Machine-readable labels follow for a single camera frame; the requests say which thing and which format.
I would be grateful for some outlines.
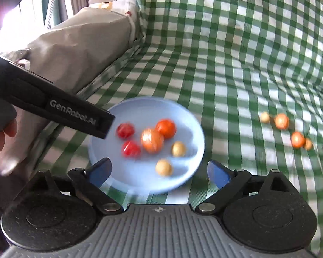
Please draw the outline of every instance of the checkered tablecloth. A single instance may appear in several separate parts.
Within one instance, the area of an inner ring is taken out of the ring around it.
[[[323,0],[137,4],[141,39],[79,96],[105,109],[136,96],[174,100],[201,122],[205,154],[193,178],[169,193],[136,196],[109,183],[102,189],[124,206],[195,206],[217,190],[206,173],[211,158],[252,174],[279,169],[315,212],[311,250],[323,257]],[[291,129],[261,124],[265,111],[286,113]],[[314,149],[293,149],[293,129],[309,137]],[[51,138],[39,169],[65,173],[90,166],[85,134],[50,124],[41,137]]]

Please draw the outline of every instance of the window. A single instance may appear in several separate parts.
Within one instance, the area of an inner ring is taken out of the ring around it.
[[[22,0],[4,18],[0,53],[25,48],[44,31],[42,0]]]

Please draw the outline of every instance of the tomato on plate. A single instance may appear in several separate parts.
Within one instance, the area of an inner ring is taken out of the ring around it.
[[[126,139],[134,135],[135,129],[131,123],[121,123],[116,129],[116,133],[120,138]]]
[[[171,119],[162,119],[156,125],[156,130],[165,139],[172,138],[176,134],[176,125]]]
[[[126,141],[122,146],[122,155],[126,158],[139,158],[141,148],[135,141]]]
[[[142,132],[141,144],[148,153],[157,153],[164,146],[164,137],[156,130],[147,128]]]

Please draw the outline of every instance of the ridged gray surface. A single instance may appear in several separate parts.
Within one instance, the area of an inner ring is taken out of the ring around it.
[[[212,216],[189,205],[130,205],[102,219],[82,243],[68,249],[34,253],[10,247],[2,258],[312,258],[305,250],[270,255],[231,240]]]

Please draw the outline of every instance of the cherry tomato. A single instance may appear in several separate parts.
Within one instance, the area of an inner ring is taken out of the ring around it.
[[[122,146],[122,155],[126,158],[139,158],[141,148],[135,141],[126,141]]]
[[[304,143],[304,148],[306,149],[306,150],[310,150],[311,148],[312,148],[312,142],[311,142],[311,140],[309,139],[309,138],[306,138],[305,139],[305,143]]]
[[[261,115],[260,115],[260,121],[262,123],[268,123],[270,121],[270,115],[269,115],[269,113],[267,113],[267,112],[261,113]]]
[[[286,130],[290,125],[290,119],[286,114],[278,114],[275,116],[275,126],[280,130]]]
[[[141,144],[148,153],[157,153],[163,148],[164,137],[156,130],[147,128],[142,132]]]
[[[176,125],[171,119],[162,119],[157,123],[156,130],[168,139],[176,134]]]
[[[126,139],[134,135],[135,129],[130,123],[121,123],[116,129],[116,133],[120,138]]]
[[[169,161],[166,159],[160,159],[156,165],[156,172],[162,177],[168,177],[172,175],[174,169]]]
[[[291,137],[291,143],[294,148],[301,148],[305,143],[305,138],[302,133],[294,132]]]

